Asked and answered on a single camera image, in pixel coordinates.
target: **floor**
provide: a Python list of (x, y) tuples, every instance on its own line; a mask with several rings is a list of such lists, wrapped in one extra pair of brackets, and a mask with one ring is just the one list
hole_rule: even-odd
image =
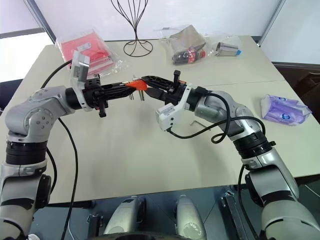
[[(308, 186), (316, 193), (320, 193), (320, 180), (309, 183)], [(199, 214), (204, 222), (208, 240), (231, 240), (233, 239), (224, 224), (222, 218), (222, 203), (220, 197), (229, 190), (229, 187), (210, 187), (200, 189), (189, 189), (173, 192), (161, 192), (143, 195), (147, 202), (146, 219), (141, 227), (142, 231), (161, 232), (165, 234), (175, 234), (174, 208), (176, 200), (181, 194), (187, 195), (192, 199), (197, 207)], [(300, 202), (304, 204), (320, 223), (320, 198), (312, 193), (304, 185), (300, 189)], [(251, 199), (248, 190), (243, 190), (243, 204), (249, 218), (257, 233), (261, 229), (262, 209), (255, 205)], [(117, 206), (125, 197), (100, 199), (96, 201), (93, 209), (74, 208), (70, 219), (70, 229), (76, 240), (86, 239), (89, 224), (86, 222), (90, 214), (100, 214), (104, 216), (104, 225), (108, 222)], [(242, 212), (237, 206), (240, 216), (243, 219)], [(37, 234), (41, 240), (60, 239), (64, 227), (67, 208), (45, 207), (34, 214), (30, 233)], [(248, 225), (243, 221), (248, 239), (253, 239)], [(72, 240), (67, 232), (66, 240)]]

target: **wet wipes package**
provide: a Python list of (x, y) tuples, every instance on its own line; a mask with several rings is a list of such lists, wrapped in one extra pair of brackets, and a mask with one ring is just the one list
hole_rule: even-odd
[(298, 100), (266, 94), (260, 102), (263, 119), (296, 126), (311, 114), (310, 109)]

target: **white table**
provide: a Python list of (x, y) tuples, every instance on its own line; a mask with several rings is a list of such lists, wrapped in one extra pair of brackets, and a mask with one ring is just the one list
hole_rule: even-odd
[[(220, 68), (215, 71), (200, 64), (183, 66), (184, 69), (180, 68), (181, 79), (195, 85), (208, 86), (208, 89), (228, 92), (235, 101), (246, 105), (257, 117), (261, 117), (260, 99), (265, 94), (299, 99), (254, 42), (248, 37), (241, 39), (245, 49), (248, 49), (247, 52), (244, 51), (243, 58), (211, 59), (216, 65), (220, 64)], [(156, 43), (154, 46), (154, 54), (160, 54), (160, 47)], [(161, 71), (145, 67), (151, 67), (150, 61), (158, 59), (159, 57), (154, 59), (152, 55), (148, 58), (138, 58), (136, 61), (141, 64), (138, 65), (129, 58), (128, 62), (134, 65), (134, 71), (131, 69), (132, 72), (128, 72), (127, 69), (104, 78), (102, 82), (126, 81), (132, 74), (152, 74), (171, 79), (175, 67), (169, 63), (163, 64)], [(61, 63), (60, 53), (53, 46), (47, 46), (0, 117), (2, 159), (5, 159), (5, 138), (8, 131), (4, 124), (4, 116), (9, 107), (24, 101)], [(238, 66), (238, 74), (230, 66)], [(195, 79), (185, 72), (193, 76), (201, 72), (202, 76), (206, 77)], [(68, 75), (69, 71), (63, 69), (49, 85), (68, 87)], [(210, 141), (211, 136), (221, 132), (219, 129), (212, 129), (193, 139), (175, 138), (161, 131), (155, 120), (155, 110), (163, 106), (163, 102), (148, 96), (141, 102), (138, 100), (138, 94), (135, 94), (135, 99), (131, 101), (129, 98), (122, 98), (110, 101), (107, 118), (99, 118), (97, 112), (82, 110), (63, 117), (78, 149), (79, 176), (76, 201), (237, 183), (241, 160), (233, 143), (229, 139), (217, 145)], [(199, 124), (190, 126), (193, 120), (209, 125), (208, 122), (195, 117), (192, 112), (186, 111), (183, 121), (174, 131), (188, 135), (203, 128)], [(265, 120), (263, 122), (268, 140), (277, 143), (276, 148), (294, 177), (320, 173), (320, 127), (313, 116), (299, 126), (286, 126)], [(68, 202), (74, 181), (75, 160), (70, 140), (59, 123), (55, 124), (51, 131), (48, 147), (58, 169), (58, 180), (50, 202)], [(50, 163), (46, 173), (53, 175)]]

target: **clear plastic bag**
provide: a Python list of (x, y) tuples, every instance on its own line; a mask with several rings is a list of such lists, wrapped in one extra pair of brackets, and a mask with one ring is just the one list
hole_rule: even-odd
[(192, 25), (157, 30), (174, 65), (192, 64), (210, 56), (238, 56), (242, 52), (238, 36), (212, 33), (202, 36)]
[(55, 44), (60, 49), (65, 62), (73, 58), (75, 50), (89, 56), (89, 77), (94, 74), (99, 74), (102, 77), (117, 73), (126, 67), (125, 62), (114, 51), (111, 51), (103, 39), (92, 29), (59, 38)]

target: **black metal wire stand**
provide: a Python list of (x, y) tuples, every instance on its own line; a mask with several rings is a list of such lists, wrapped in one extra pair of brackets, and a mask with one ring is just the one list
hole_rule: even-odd
[(144, 0), (144, 4), (142, 3), (142, 5), (141, 5), (141, 1), (143, 2), (143, 0), (136, 0), (136, 1), (135, 0), (131, 0), (131, 1), (127, 0), (130, 15), (129, 15), (129, 13), (127, 14), (125, 12), (124, 8), (119, 3), (119, 0), (116, 0), (116, 1), (110, 0), (110, 1), (112, 3), (113, 7), (115, 8), (115, 10), (121, 16), (123, 16), (125, 18), (125, 20), (127, 20), (127, 22), (132, 26), (133, 31), (134, 31), (135, 39), (127, 42), (123, 46), (124, 53), (127, 54), (128, 56), (136, 57), (136, 58), (143, 57), (143, 56), (150, 54), (152, 52), (152, 50), (154, 49), (154, 46), (151, 44), (151, 42), (149, 42), (147, 40), (140, 40), (138, 38), (138, 34), (137, 34), (138, 24), (141, 20), (142, 15), (145, 12), (145, 9), (146, 9), (146, 6), (147, 6), (149, 0)]

